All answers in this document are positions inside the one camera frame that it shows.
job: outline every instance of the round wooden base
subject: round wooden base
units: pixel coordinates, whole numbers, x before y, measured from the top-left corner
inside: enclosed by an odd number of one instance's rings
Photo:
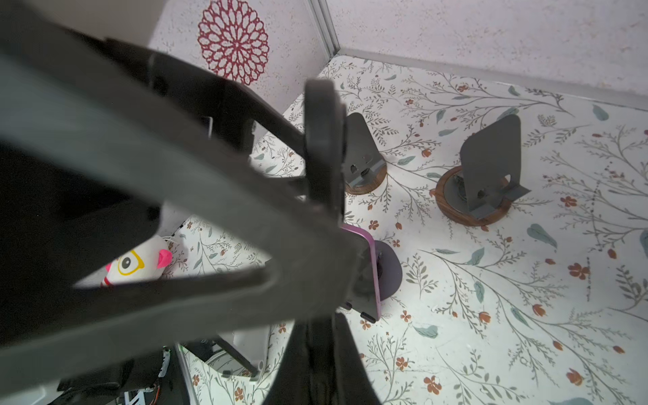
[[[497,211],[480,220],[475,219],[468,214],[457,211],[450,204],[448,204],[444,195],[446,182],[452,179],[452,176],[454,176],[460,171],[461,171],[461,166],[451,168],[443,176],[441,176],[441,179],[439,179],[439,182],[437,183],[437,188],[435,190],[434,196],[437,199],[437,205],[439,206],[441,212],[445,214],[445,216],[447,216],[449,219],[453,220],[454,222],[466,226],[490,225],[494,222],[501,220],[506,215],[506,213],[509,212],[509,209],[511,208],[510,200],[506,200],[506,199],[502,200],[502,204],[497,208]],[[508,181],[506,181],[506,179],[504,179],[503,181],[505,182],[503,185],[508,184]]]
[[[378,188],[379,185],[382,184],[382,182],[385,180],[385,177],[387,177],[387,165],[384,165],[381,169],[380,172],[376,175],[376,178],[369,184],[361,186],[361,187],[349,187],[348,184],[344,185],[344,191],[348,192],[349,194],[353,194],[356,196],[359,196],[361,194],[367,194],[375,189]]]

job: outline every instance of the teal leaf print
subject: teal leaf print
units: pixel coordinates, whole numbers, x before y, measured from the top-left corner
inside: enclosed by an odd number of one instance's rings
[[[477,266],[481,262],[481,258],[484,257],[484,248],[477,249],[472,252],[472,257],[464,264],[469,264],[471,266]]]
[[[515,97],[520,96],[520,94],[517,91],[515,91],[515,87],[513,86],[509,87],[509,94],[514,95]]]
[[[606,113],[603,108],[597,106],[596,104],[592,105],[594,106],[594,108],[592,108],[592,112],[599,121],[607,121],[607,119],[610,118],[610,115]]]
[[[401,160],[399,160],[398,165],[399,166],[407,165],[409,162],[413,161],[414,158],[415,156],[403,157]]]
[[[585,398],[572,398],[562,402],[549,401],[550,405],[593,405],[592,402]]]
[[[641,235],[639,235],[639,243],[642,244],[643,252],[645,253],[646,257],[648,257],[648,229],[646,229],[641,233]]]
[[[446,135],[450,135],[451,133],[455,132],[456,130],[457,130],[457,128],[454,128],[453,130],[443,130],[443,131],[439,131],[439,136],[446,136]]]
[[[511,312],[513,313],[513,316],[515,317],[515,319],[517,319],[518,321],[522,322],[523,324],[527,325],[530,328],[530,326],[527,323],[526,319],[524,319],[524,315],[522,315],[522,313],[520,312],[519,309],[517,309],[515,307],[511,307]]]
[[[531,226],[527,228],[527,234],[535,240],[552,245],[554,248],[558,249],[558,243],[556,240],[549,236],[549,234],[538,224],[531,224]]]
[[[425,336],[426,338],[436,338],[439,335],[439,328],[432,325],[428,326],[426,328],[417,328],[414,326],[414,330],[416,330],[421,336]]]
[[[479,281],[475,283],[475,294],[477,295],[477,301],[484,302],[484,285]]]
[[[495,121],[499,121],[500,119],[502,119],[502,118],[504,118],[504,117],[506,117],[508,115],[516,115],[519,112],[520,112],[520,110],[518,110],[516,107],[511,107],[508,110],[504,111],[502,114],[500,114],[500,116],[497,117],[497,119]]]

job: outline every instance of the floral wallpaper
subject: floral wallpaper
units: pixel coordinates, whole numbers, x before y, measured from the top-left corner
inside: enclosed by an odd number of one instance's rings
[[[366,323],[346,312],[385,404],[643,404],[648,354],[648,113],[583,98],[337,56],[348,112],[388,162],[377,190],[347,196],[345,222],[388,242],[400,290]],[[287,119],[303,128],[303,97]],[[465,227],[437,209],[436,181],[463,141],[506,115],[522,121],[522,185],[499,222]],[[274,136],[251,164],[293,176],[303,161]],[[175,234],[166,277],[267,258],[199,218]],[[260,404],[291,323],[273,325],[259,382],[187,354],[202,404]]]

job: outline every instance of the red flower print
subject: red flower print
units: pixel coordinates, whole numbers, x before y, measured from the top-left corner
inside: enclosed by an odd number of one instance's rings
[[[561,198],[561,201],[565,203],[565,207],[575,207],[577,205],[576,199],[569,196]]]
[[[480,322],[490,323],[491,316],[488,315],[488,312],[480,312]]]
[[[241,387],[234,391],[234,399],[237,401],[243,400],[243,389]]]
[[[533,305],[533,313],[536,314],[537,316],[544,316],[547,313],[547,311],[544,310],[542,305],[536,304]]]
[[[405,357],[398,357],[396,358],[396,367],[398,367],[401,371],[403,371],[405,368],[407,368],[407,361],[405,361]]]
[[[569,369],[571,373],[567,373],[567,378],[569,378],[569,381],[575,385],[579,386],[583,383],[583,377],[580,375],[580,373],[574,369]]]
[[[265,72],[268,35],[247,2],[212,1],[203,11],[198,28],[202,56],[218,76],[250,84]]]
[[[423,382],[428,384],[428,392],[434,392],[435,395],[438,395],[439,391],[441,391],[441,384],[434,382],[436,378],[436,376],[432,376],[432,378],[425,377]]]
[[[590,274],[590,268],[589,267],[581,267],[580,264],[574,263],[571,266],[567,266],[567,269],[569,269],[569,274],[578,277],[581,280],[585,280],[587,278],[587,275]]]
[[[403,311],[403,315],[401,315],[400,318],[405,322],[409,322],[411,319],[411,315],[408,315],[407,311]]]

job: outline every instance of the stuffed toy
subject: stuffed toy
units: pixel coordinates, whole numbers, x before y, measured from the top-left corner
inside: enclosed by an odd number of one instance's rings
[[[167,242],[157,235],[106,265],[102,286],[157,280],[171,263]]]

